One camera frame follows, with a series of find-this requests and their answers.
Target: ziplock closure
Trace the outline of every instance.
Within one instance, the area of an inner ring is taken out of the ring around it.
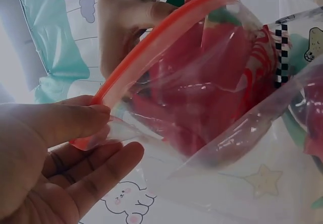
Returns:
[[[105,99],[104,104],[113,108],[141,74],[152,66],[153,59],[159,57],[211,11],[236,2],[239,0],[192,0],[181,6],[154,28],[125,57],[99,89],[92,104],[101,104],[105,95],[109,93],[109,98]],[[176,30],[177,25],[180,25],[180,31]],[[146,51],[150,51],[150,55],[145,55]]]

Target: plastic packaging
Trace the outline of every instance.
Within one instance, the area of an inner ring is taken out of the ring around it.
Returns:
[[[282,87],[183,165],[147,159],[148,186],[226,221],[315,223],[323,207],[322,15],[318,8],[269,25],[283,35],[276,44]],[[247,153],[234,162],[219,158],[223,149]]]
[[[268,28],[239,0],[189,0],[125,58],[95,100],[114,107],[122,99],[133,118],[192,156],[275,90],[277,65]]]

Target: red object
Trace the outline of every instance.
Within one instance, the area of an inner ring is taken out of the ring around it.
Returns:
[[[245,97],[251,94],[248,90],[256,87],[267,96],[273,91],[272,74],[251,88],[234,91],[252,47],[241,26],[218,24],[205,29],[197,23],[149,69],[150,97],[132,97],[136,118],[182,154],[192,156],[262,100]],[[266,78],[271,80],[269,90],[262,88]]]

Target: cartoon bunny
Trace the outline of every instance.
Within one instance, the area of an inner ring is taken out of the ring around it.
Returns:
[[[124,214],[127,224],[141,224],[155,198],[147,188],[141,189],[136,183],[125,181],[120,182],[102,201],[110,212]]]

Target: cartoon character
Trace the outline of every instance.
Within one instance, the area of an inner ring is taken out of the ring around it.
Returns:
[[[120,182],[102,198],[107,209],[114,214],[125,214],[127,224],[141,224],[156,196],[141,189],[136,183]]]
[[[305,59],[308,62],[323,53],[323,31],[318,27],[314,27],[309,31],[308,51],[305,53]]]

